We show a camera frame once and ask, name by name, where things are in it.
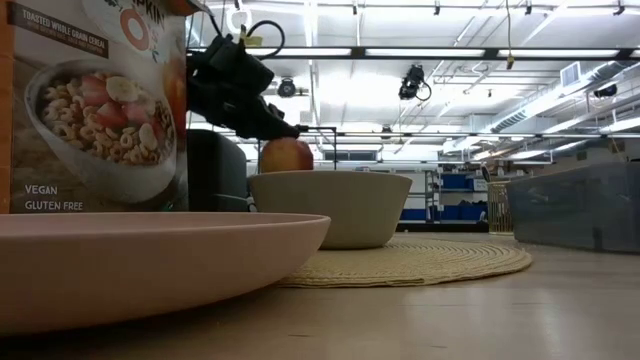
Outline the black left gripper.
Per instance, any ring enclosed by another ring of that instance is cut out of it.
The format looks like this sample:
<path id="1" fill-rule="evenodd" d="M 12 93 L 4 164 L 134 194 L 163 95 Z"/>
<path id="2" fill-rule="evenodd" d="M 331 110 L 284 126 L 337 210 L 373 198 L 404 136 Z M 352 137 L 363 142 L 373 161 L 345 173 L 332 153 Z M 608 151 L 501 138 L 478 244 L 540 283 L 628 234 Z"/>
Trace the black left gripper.
<path id="1" fill-rule="evenodd" d="M 300 131 L 284 120 L 285 113 L 259 95 L 222 81 L 207 64 L 206 52 L 187 56 L 187 108 L 207 122 L 258 140 L 297 139 Z"/>

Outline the black toaster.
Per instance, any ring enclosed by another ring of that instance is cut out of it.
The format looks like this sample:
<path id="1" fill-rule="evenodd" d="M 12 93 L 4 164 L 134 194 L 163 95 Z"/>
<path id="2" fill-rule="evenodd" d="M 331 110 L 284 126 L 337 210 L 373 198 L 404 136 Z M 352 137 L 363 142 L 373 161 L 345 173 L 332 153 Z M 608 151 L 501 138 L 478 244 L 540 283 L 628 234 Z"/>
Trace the black toaster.
<path id="1" fill-rule="evenodd" d="M 246 155 L 227 137 L 210 130 L 187 131 L 189 210 L 247 212 Z"/>

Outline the silver ventilation duct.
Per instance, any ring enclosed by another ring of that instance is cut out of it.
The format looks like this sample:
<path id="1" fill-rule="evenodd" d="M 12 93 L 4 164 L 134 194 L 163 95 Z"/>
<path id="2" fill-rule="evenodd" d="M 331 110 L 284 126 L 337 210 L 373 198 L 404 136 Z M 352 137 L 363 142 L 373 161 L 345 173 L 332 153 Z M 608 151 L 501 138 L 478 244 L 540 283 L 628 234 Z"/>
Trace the silver ventilation duct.
<path id="1" fill-rule="evenodd" d="M 576 61 L 560 70 L 560 79 L 493 117 L 481 133 L 499 133 L 621 77 L 640 61 Z"/>

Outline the clear plastic storage bin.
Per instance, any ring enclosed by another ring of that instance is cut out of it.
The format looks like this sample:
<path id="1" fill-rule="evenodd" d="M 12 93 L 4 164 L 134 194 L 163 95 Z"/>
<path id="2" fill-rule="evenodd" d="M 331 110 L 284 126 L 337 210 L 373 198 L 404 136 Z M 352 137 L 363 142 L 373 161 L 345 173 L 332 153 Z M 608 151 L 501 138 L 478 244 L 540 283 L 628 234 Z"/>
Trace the clear plastic storage bin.
<path id="1" fill-rule="evenodd" d="M 520 242 L 640 254 L 640 162 L 590 165 L 506 189 Z"/>

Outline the pink shallow plate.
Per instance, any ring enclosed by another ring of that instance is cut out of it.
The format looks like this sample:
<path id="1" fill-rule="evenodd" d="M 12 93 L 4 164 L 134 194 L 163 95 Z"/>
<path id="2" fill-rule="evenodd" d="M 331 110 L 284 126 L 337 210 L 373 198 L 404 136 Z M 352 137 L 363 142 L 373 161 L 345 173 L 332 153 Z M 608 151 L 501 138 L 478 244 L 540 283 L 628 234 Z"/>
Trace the pink shallow plate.
<path id="1" fill-rule="evenodd" d="M 273 213 L 0 215 L 0 337 L 123 322 L 271 285 L 330 219 Z"/>

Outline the cereal box with bowl picture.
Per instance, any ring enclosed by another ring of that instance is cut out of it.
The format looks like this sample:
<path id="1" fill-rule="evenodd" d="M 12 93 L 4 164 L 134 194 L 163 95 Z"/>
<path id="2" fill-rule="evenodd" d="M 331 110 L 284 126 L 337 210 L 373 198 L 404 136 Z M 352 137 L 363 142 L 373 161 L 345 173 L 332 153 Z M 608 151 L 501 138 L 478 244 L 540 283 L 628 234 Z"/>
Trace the cereal box with bowl picture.
<path id="1" fill-rule="evenodd" d="M 188 207 L 195 0 L 0 0 L 0 213 Z"/>

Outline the round woven straw placemat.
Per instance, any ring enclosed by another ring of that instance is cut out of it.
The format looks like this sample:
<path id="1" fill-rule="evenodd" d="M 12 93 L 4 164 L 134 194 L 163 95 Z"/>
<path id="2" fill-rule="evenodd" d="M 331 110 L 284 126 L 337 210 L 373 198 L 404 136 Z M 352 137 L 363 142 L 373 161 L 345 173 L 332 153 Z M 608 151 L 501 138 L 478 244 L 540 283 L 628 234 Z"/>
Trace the round woven straw placemat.
<path id="1" fill-rule="evenodd" d="M 285 288 L 429 286 L 512 274 L 532 256 L 512 246 L 418 238 L 396 238 L 363 250 L 320 250 L 278 282 Z"/>

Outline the blue storage bin shelf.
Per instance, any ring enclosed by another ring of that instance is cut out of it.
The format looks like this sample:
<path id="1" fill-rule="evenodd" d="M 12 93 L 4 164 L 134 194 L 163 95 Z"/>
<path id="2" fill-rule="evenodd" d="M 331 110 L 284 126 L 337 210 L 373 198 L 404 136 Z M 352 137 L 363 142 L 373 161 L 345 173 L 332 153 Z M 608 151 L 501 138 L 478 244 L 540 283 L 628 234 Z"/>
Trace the blue storage bin shelf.
<path id="1" fill-rule="evenodd" d="M 488 214 L 488 183 L 472 173 L 402 173 L 412 185 L 402 222 L 476 223 Z"/>

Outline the cream ceramic bowl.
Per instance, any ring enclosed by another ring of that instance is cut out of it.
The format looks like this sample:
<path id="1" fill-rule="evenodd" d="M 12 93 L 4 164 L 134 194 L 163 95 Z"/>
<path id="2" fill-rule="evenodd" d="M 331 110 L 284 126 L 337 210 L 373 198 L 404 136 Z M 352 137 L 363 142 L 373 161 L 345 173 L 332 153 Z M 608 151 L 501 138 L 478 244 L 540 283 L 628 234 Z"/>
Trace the cream ceramic bowl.
<path id="1" fill-rule="evenodd" d="M 257 210 L 331 219 L 323 250 L 379 248 L 396 232 L 412 180 L 389 173 L 299 170 L 249 178 Z"/>

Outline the black overhead frame bar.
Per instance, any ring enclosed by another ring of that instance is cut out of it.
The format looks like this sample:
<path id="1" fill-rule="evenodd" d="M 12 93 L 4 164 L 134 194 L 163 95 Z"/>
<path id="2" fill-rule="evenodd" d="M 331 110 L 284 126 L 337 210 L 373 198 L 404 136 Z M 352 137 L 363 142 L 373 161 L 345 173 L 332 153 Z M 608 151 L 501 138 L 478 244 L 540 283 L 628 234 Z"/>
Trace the black overhead frame bar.
<path id="1" fill-rule="evenodd" d="M 250 47 L 261 58 L 309 60 L 640 61 L 640 48 Z"/>

